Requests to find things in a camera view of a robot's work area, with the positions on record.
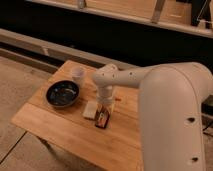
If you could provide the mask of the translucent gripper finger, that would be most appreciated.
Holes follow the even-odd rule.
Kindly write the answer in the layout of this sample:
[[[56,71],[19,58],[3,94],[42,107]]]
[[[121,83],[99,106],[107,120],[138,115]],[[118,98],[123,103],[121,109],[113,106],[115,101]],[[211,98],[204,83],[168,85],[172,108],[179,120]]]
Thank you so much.
[[[114,107],[115,107],[115,104],[112,103],[111,105],[109,105],[108,107],[108,111],[109,111],[109,115],[111,116],[114,112]]]
[[[98,103],[97,104],[97,110],[96,110],[96,114],[99,115],[102,111],[102,108],[103,108],[103,104],[101,103]]]

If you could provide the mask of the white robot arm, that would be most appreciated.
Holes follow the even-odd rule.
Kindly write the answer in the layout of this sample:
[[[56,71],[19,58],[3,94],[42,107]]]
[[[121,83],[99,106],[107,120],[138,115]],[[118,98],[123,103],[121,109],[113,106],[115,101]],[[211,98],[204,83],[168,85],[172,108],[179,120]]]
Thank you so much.
[[[137,88],[144,171],[206,171],[202,103],[213,93],[213,74],[197,62],[120,71],[108,64],[92,75],[97,99],[111,86]]]

